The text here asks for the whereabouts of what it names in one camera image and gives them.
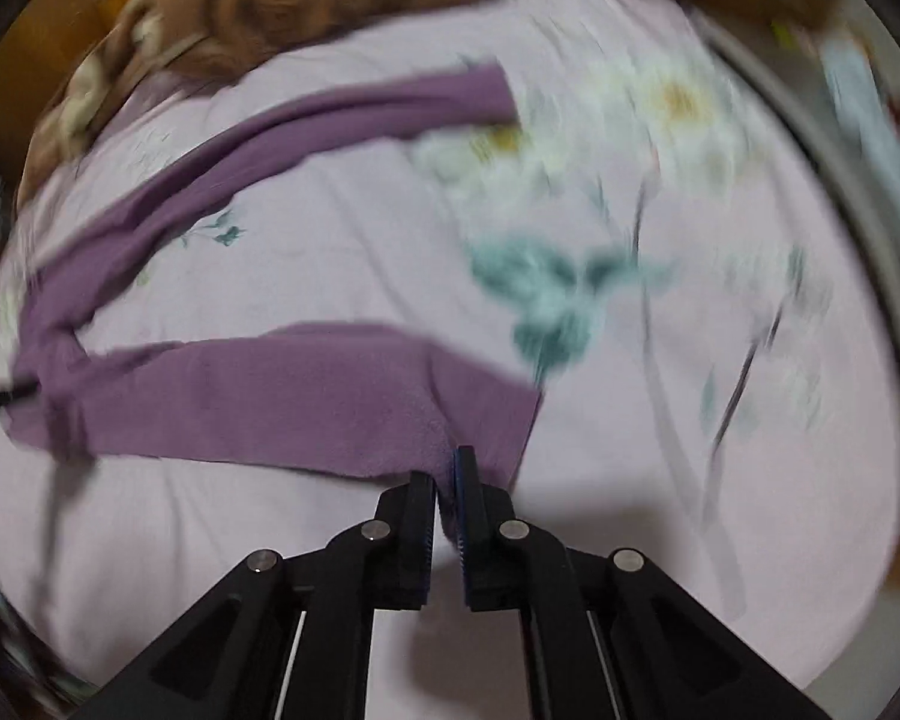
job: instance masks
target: green leaf print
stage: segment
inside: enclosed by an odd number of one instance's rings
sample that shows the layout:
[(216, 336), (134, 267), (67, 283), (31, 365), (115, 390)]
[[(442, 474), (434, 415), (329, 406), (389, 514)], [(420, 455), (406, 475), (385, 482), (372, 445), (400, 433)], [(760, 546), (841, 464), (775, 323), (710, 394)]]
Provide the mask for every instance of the green leaf print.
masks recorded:
[(242, 230), (240, 227), (231, 226), (226, 232), (214, 236), (213, 240), (218, 244), (223, 244), (225, 247), (228, 247), (228, 245), (232, 244), (237, 238), (240, 238), (241, 233)]
[(714, 371), (703, 382), (703, 391), (700, 393), (700, 424), (704, 432), (713, 429), (714, 420), (717, 418), (717, 377)]
[(626, 250), (607, 250), (590, 257), (583, 281), (592, 293), (600, 293), (614, 281), (637, 274), (636, 263)]
[(790, 291), (795, 299), (799, 299), (803, 292), (803, 276), (806, 273), (806, 252), (796, 245), (790, 250), (787, 260), (787, 281), (790, 282)]
[(211, 229), (221, 229), (226, 227), (230, 223), (230, 217), (233, 215), (233, 211), (227, 208), (221, 215), (214, 219), (212, 224), (207, 225)]
[(593, 337), (594, 324), (594, 317), (588, 312), (567, 311), (555, 322), (524, 319), (514, 327), (514, 344), (524, 360), (533, 365), (536, 384), (543, 384), (550, 371), (583, 357)]
[[(579, 268), (547, 242), (493, 239), (470, 250), (470, 268), (482, 288), (518, 312), (512, 338), (542, 384), (547, 376), (581, 360), (602, 321), (602, 300), (626, 282), (645, 281), (628, 248), (591, 253)], [(672, 268), (651, 266), (667, 284)]]
[(616, 230), (616, 224), (610, 215), (610, 204), (607, 202), (607, 196), (604, 194), (604, 182), (598, 175), (593, 183), (587, 184), (583, 189), (583, 194), (590, 201), (590, 205), (596, 209), (600, 215), (600, 219), (607, 228)]
[(566, 295), (577, 285), (573, 263), (533, 239), (476, 245), (470, 251), (470, 269), (487, 293), (522, 311), (546, 298)]

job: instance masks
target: purple cloth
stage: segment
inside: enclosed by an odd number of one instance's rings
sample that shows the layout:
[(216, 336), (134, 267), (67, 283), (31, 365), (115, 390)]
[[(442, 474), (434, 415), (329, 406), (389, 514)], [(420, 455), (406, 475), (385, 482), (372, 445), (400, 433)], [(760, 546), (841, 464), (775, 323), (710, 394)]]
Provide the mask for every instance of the purple cloth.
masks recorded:
[(58, 453), (237, 461), (358, 477), (419, 469), (444, 490), (450, 450), (472, 443), (487, 479), (506, 485), (539, 392), (434, 343), (377, 325), (327, 323), (91, 355), (76, 331), (165, 241), (310, 154), (515, 118), (503, 71), (487, 66), (311, 95), (194, 149), (93, 221), (36, 274), (21, 314), (14, 376), (37, 379), (41, 392), (10, 410), (10, 435)]

